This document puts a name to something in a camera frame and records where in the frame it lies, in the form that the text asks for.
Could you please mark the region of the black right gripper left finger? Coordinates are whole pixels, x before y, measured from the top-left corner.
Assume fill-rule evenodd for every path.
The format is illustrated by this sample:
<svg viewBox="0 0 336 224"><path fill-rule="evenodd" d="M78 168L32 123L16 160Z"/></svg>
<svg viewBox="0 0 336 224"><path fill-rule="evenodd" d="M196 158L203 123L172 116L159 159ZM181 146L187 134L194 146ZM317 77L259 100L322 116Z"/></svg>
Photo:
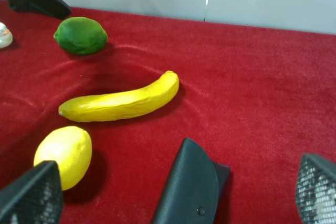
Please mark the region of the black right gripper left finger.
<svg viewBox="0 0 336 224"><path fill-rule="evenodd" d="M1 190L1 223L59 223L62 208L55 161L39 163Z"/></svg>

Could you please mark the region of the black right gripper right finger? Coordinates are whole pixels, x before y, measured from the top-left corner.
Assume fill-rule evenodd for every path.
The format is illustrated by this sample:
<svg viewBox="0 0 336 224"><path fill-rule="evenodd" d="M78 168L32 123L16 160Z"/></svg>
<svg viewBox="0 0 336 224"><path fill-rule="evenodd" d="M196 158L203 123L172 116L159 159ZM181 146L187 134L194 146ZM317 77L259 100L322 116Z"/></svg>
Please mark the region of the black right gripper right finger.
<svg viewBox="0 0 336 224"><path fill-rule="evenodd" d="M318 154L304 153L295 200L302 223L335 223L335 163Z"/></svg>

